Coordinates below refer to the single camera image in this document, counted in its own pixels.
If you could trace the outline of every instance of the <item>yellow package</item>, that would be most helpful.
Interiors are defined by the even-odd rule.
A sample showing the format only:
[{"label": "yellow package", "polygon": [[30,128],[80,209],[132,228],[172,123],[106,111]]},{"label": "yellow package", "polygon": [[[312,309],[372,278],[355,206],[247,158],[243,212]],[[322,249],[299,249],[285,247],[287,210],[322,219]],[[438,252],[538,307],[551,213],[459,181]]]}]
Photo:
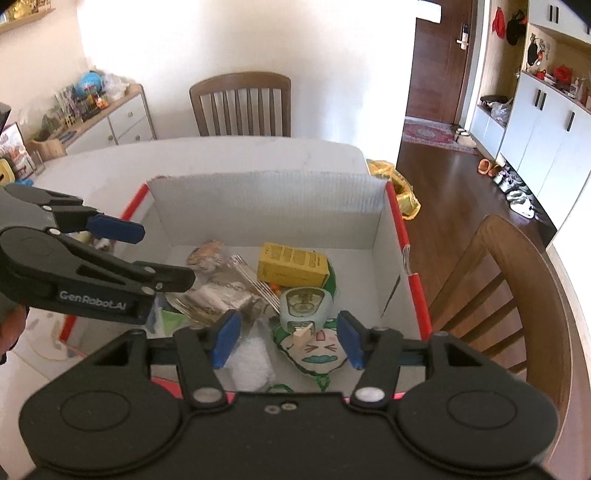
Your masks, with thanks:
[{"label": "yellow package", "polygon": [[258,279],[284,287],[321,287],[329,277],[325,255],[285,245],[262,246]]}]

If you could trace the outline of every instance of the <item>chair backrest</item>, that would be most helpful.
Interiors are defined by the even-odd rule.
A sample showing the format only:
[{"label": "chair backrest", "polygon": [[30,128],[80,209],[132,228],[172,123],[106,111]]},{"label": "chair backrest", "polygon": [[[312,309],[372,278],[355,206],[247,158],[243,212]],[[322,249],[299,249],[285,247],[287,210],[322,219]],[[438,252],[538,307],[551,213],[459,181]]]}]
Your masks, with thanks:
[{"label": "chair backrest", "polygon": [[[487,254],[491,255],[501,272],[445,321],[441,316],[451,296],[462,280],[469,280],[469,274]],[[480,323],[466,325],[467,319],[504,281],[513,298]],[[461,339],[472,343],[499,325],[516,308],[522,328],[483,353],[493,358],[524,338],[526,360],[509,370],[519,373],[527,369],[528,383],[552,399],[562,425],[568,408],[572,375],[565,305],[546,260],[534,244],[507,220],[490,215],[480,223],[468,248],[429,307],[431,322],[434,330],[445,331],[464,324],[464,330],[469,330]]]},{"label": "chair backrest", "polygon": [[[280,91],[281,95],[281,136],[291,136],[291,80],[278,73],[271,72],[242,72],[220,75],[196,83],[189,89],[191,104],[197,120],[197,127],[201,136],[209,136],[206,114],[203,109],[202,97],[208,96],[211,104],[213,127],[216,135],[221,135],[219,111],[223,112],[223,121],[226,135],[232,135],[232,124],[238,135],[243,135],[242,105],[246,97],[246,124],[248,135],[255,135],[253,101],[251,90],[256,89],[256,112],[258,116],[259,135],[267,132],[265,126],[265,111],[268,112],[269,129],[272,136],[277,134],[275,95]],[[265,104],[263,97],[268,98]]]}]

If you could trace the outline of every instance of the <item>picture frame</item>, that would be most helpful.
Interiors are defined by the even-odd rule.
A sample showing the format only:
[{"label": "picture frame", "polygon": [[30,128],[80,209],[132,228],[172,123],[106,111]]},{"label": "picture frame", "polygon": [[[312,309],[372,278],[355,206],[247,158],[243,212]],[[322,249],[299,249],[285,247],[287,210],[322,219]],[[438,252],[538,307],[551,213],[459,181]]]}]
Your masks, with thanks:
[{"label": "picture frame", "polygon": [[33,174],[33,161],[25,148],[17,123],[8,125],[0,134],[0,158],[8,160],[18,180]]}]

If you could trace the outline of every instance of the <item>rug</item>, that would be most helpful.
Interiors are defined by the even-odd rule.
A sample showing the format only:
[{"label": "rug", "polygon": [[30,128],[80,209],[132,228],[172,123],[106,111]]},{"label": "rug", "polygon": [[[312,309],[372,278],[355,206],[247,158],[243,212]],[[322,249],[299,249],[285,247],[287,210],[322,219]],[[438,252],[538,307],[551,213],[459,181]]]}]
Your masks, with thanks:
[{"label": "rug", "polygon": [[463,147],[455,142],[456,131],[453,125],[440,124],[420,118],[406,118],[402,141],[429,145],[431,147],[454,150],[456,152],[471,153],[478,155],[474,148]]}]

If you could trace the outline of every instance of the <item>door handle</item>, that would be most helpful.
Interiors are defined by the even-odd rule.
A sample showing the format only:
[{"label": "door handle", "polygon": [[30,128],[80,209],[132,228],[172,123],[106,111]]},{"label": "door handle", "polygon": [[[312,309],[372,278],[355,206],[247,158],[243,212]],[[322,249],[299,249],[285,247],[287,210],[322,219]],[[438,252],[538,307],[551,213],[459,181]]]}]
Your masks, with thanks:
[{"label": "door handle", "polygon": [[470,39],[470,26],[467,23],[462,24],[462,38],[460,40],[456,40],[456,43],[460,45],[462,50],[467,50]]},{"label": "door handle", "polygon": [[569,125],[568,125],[567,129],[566,129],[567,132],[570,132],[570,128],[573,126],[573,121],[574,121],[574,112],[570,116],[570,122],[569,122]]}]

